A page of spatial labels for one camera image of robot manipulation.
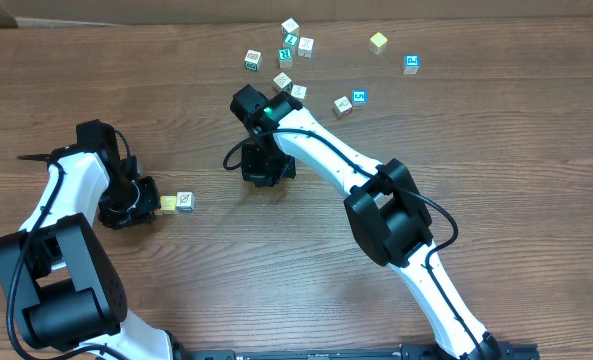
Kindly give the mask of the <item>yellow top block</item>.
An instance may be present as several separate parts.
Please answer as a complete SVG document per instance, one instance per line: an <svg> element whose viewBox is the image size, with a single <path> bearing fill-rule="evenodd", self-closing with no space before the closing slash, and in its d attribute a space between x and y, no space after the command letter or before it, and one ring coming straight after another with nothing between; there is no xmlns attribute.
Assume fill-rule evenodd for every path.
<svg viewBox="0 0 593 360"><path fill-rule="evenodd" d="M177 213L177 197L165 195L160 197L160 213L164 215Z"/></svg>

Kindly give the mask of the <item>blue edged picture block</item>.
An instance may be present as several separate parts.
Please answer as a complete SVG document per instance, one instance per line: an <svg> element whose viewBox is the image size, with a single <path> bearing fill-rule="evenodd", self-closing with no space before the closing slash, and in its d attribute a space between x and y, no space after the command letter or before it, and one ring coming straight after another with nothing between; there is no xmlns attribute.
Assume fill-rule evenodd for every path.
<svg viewBox="0 0 593 360"><path fill-rule="evenodd" d="M178 192L176 194L176 209L182 212L192 212L195 209L194 193Z"/></svg>

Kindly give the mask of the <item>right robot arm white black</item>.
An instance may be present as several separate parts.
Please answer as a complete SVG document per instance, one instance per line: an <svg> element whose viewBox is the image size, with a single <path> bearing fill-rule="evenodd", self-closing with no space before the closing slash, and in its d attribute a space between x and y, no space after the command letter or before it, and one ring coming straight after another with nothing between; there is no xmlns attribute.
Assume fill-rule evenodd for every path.
<svg viewBox="0 0 593 360"><path fill-rule="evenodd" d="M326 130L295 97L267 98L251 85L236 92L232 113L249 136L236 145L237 169L258 187L295 176L303 162L341 195L354 240L377 265L392 268L426 316L439 349L451 359L498 359L500 345L451 282L430 231L430 212L454 218L421 195L408 170L355 151Z"/></svg>

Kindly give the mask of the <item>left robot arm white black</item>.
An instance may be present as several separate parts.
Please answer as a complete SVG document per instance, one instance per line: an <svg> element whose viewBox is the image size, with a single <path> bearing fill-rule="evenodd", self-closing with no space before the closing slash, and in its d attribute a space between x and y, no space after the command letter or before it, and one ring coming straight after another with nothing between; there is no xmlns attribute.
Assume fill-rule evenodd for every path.
<svg viewBox="0 0 593 360"><path fill-rule="evenodd" d="M149 224L160 208L155 181L136 156L122 157L123 135L99 120L76 127L75 144L49 154L48 183L31 216L0 237L6 328L16 353L53 348L59 358L186 359L168 331L149 326L127 303L124 286L93 231Z"/></svg>

